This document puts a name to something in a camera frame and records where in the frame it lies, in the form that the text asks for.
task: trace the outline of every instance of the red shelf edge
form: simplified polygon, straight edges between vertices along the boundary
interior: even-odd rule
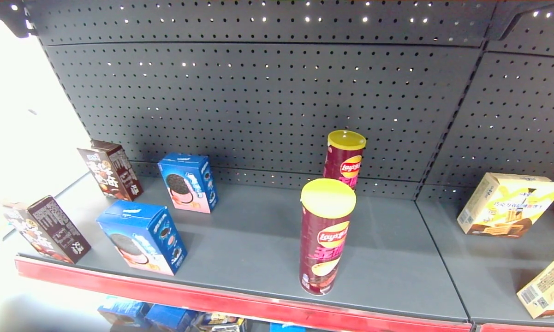
[[[471,324],[415,319],[99,273],[16,256],[19,275],[83,290],[199,311],[216,311],[334,331],[469,332]]]
[[[480,332],[554,332],[554,327],[488,323],[481,325]]]

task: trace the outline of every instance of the lay's stax can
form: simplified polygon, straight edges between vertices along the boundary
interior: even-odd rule
[[[335,130],[328,134],[324,177],[338,179],[355,190],[366,143],[363,135],[350,130]]]
[[[315,296],[330,292],[345,247],[355,191],[337,179],[319,178],[302,189],[299,281]]]

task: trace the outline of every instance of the shelf bracket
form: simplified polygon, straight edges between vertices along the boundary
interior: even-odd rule
[[[492,41],[504,40],[522,15],[552,6],[554,6],[554,0],[499,2],[490,21],[490,27],[486,31],[486,38]]]
[[[29,34],[36,36],[36,30],[28,23],[28,12],[22,0],[0,1],[0,20],[18,38],[26,38]]]

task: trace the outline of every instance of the lay's logo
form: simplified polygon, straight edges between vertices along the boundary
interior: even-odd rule
[[[317,241],[324,248],[336,248],[344,243],[348,227],[348,221],[326,227],[317,234]]]
[[[340,165],[340,173],[345,178],[353,178],[359,175],[359,168],[361,168],[361,159],[360,155],[355,155],[351,158],[348,158]]]

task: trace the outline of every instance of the yellow wafer box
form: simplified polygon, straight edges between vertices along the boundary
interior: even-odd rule
[[[554,317],[554,261],[517,292],[531,317]]]
[[[554,201],[546,177],[486,173],[458,216],[466,234],[521,237]]]

